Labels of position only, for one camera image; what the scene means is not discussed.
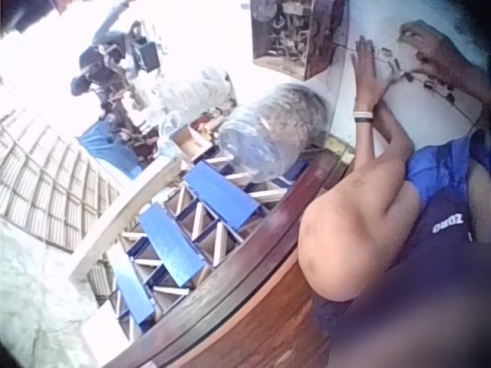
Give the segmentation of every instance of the blue step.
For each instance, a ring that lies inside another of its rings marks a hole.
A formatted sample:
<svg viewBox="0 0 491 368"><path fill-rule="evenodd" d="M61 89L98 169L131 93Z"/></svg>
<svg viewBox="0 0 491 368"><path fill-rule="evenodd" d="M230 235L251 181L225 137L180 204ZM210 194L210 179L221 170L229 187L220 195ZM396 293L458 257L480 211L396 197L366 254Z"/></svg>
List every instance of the blue step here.
<svg viewBox="0 0 491 368"><path fill-rule="evenodd" d="M182 287L205 265L179 225L159 205L140 215L140 226L178 286Z"/></svg>
<svg viewBox="0 0 491 368"><path fill-rule="evenodd" d="M135 244L131 246L130 249L127 250L126 254L130 257L136 257L141 253L145 248L149 245L149 240L146 236L142 236L138 239Z"/></svg>
<svg viewBox="0 0 491 368"><path fill-rule="evenodd" d="M239 230L260 207L259 203L203 161L189 171L184 180L201 201L235 230Z"/></svg>
<svg viewBox="0 0 491 368"><path fill-rule="evenodd" d="M110 263L116 276L117 288L121 292L128 310L137 324L149 319L155 311L148 293L140 283L130 258L123 252L114 252Z"/></svg>

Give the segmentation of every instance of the blue panel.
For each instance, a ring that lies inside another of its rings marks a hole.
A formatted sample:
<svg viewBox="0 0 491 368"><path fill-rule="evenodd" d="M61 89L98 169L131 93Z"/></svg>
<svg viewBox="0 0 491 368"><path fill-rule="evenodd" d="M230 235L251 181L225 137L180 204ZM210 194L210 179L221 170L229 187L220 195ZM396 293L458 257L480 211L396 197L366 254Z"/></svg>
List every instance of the blue panel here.
<svg viewBox="0 0 491 368"><path fill-rule="evenodd" d="M203 161L189 171L184 180L199 199L234 229L241 228L260 206Z"/></svg>
<svg viewBox="0 0 491 368"><path fill-rule="evenodd" d="M136 257L149 245L149 243L148 238L146 236L142 236L135 242L135 244L131 246L130 249L127 250L126 254L130 257Z"/></svg>
<svg viewBox="0 0 491 368"><path fill-rule="evenodd" d="M163 277L167 274L167 269L166 267L161 264L159 267L155 268L153 272L148 276L148 278L145 280L144 284L148 286L149 288L153 288L156 284L159 283L160 280L163 279Z"/></svg>
<svg viewBox="0 0 491 368"><path fill-rule="evenodd" d="M294 182L296 179L300 177L300 175L304 172L307 166L308 166L308 161L300 157L295 161L293 166L286 172L286 174L283 177L291 182Z"/></svg>
<svg viewBox="0 0 491 368"><path fill-rule="evenodd" d="M159 205L152 205L140 215L140 225L164 266L180 287L205 265L179 225Z"/></svg>
<svg viewBox="0 0 491 368"><path fill-rule="evenodd" d="M193 201L186 207L184 208L179 215L176 216L177 221L182 221L184 220L188 215L191 214L196 208L196 205L198 204L199 200L197 198L193 199Z"/></svg>
<svg viewBox="0 0 491 368"><path fill-rule="evenodd" d="M273 184L276 184L280 188L286 188L286 189L290 188L290 184L288 184L284 180L281 180L280 178L273 179L271 182Z"/></svg>
<svg viewBox="0 0 491 368"><path fill-rule="evenodd" d="M122 257L111 258L111 265L116 276L117 287L131 315L137 324L141 324L154 312L148 294L140 283L130 259L125 254Z"/></svg>

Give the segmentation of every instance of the blue fabric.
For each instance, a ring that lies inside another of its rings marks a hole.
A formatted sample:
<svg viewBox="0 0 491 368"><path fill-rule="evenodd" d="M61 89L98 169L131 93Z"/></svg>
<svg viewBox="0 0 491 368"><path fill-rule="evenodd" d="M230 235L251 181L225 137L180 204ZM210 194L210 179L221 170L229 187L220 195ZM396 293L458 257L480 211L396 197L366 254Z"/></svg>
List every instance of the blue fabric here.
<svg viewBox="0 0 491 368"><path fill-rule="evenodd" d="M142 171L135 152L113 136L103 120L97 121L78 141L91 156L107 161L130 179L135 179Z"/></svg>
<svg viewBox="0 0 491 368"><path fill-rule="evenodd" d="M420 193L423 206L441 189L452 189L467 201L467 171L469 159L480 163L491 173L491 149L486 145L485 132L452 140L442 146L428 146L416 151L407 165L407 180Z"/></svg>

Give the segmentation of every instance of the clear plastic bottle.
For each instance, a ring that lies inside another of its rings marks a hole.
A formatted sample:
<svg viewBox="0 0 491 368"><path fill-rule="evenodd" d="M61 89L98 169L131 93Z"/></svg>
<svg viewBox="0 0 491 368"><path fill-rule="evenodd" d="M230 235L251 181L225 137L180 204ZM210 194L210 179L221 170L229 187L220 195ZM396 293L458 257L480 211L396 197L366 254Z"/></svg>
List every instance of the clear plastic bottle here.
<svg viewBox="0 0 491 368"><path fill-rule="evenodd" d="M281 84L256 102L237 107L219 131L219 145L253 182L284 174L326 126L326 104L299 84Z"/></svg>

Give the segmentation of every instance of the floor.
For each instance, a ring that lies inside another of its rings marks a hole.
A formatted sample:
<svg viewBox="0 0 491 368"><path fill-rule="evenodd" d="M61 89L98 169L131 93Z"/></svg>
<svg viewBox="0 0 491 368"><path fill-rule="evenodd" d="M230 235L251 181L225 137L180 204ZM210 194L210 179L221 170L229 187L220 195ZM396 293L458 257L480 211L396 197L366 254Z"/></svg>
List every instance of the floor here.
<svg viewBox="0 0 491 368"><path fill-rule="evenodd" d="M81 334L97 302L63 277L68 257L0 219L0 340L24 368L97 366Z"/></svg>

